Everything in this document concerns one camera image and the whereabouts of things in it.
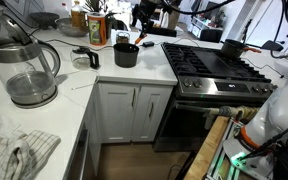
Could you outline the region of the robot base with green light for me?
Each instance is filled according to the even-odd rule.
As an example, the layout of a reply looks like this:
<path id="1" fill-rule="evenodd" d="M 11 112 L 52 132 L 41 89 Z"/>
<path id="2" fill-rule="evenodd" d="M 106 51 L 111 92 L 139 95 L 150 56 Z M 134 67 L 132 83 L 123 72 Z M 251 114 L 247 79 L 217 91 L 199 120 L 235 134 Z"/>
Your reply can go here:
<path id="1" fill-rule="evenodd" d="M 238 180 L 243 176 L 256 180 L 273 180 L 273 155 L 243 159 L 249 151 L 234 138 L 239 129 L 239 125 L 229 121 L 208 172 L 212 177 L 219 178 L 224 171 L 223 163 L 226 162 L 228 164 L 226 180 Z"/>

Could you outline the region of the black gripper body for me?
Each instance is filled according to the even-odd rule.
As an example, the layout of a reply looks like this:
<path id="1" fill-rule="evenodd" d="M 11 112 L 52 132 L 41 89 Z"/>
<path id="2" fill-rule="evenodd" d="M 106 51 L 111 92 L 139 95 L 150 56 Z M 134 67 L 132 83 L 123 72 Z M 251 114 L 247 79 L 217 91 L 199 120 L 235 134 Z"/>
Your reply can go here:
<path id="1" fill-rule="evenodd" d="M 136 4 L 132 10 L 132 23 L 131 26 L 135 27 L 137 21 L 141 22 L 143 34 L 149 32 L 154 24 L 153 21 L 150 20 L 150 17 L 155 11 L 154 3 L 140 3 Z"/>

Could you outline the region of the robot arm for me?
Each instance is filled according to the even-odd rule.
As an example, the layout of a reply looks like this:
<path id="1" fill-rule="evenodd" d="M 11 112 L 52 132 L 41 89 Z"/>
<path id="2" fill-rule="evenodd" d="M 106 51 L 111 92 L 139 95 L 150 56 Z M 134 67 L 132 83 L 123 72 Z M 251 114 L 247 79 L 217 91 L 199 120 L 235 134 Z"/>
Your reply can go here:
<path id="1" fill-rule="evenodd" d="M 273 145 L 288 138 L 288 77 L 282 88 L 274 89 L 269 83 L 257 83 L 253 79 L 239 80 L 231 68 L 224 63 L 226 54 L 216 56 L 213 49 L 164 43 L 165 53 L 170 63 L 180 60 L 190 64 L 200 61 L 209 74 L 181 75 L 178 91 L 181 97 L 215 99 L 253 98 L 263 100 L 264 104 L 251 121 L 242 126 L 238 133 L 223 142 L 223 149 L 230 163 L 258 178 L 269 179 L 273 176 Z"/>

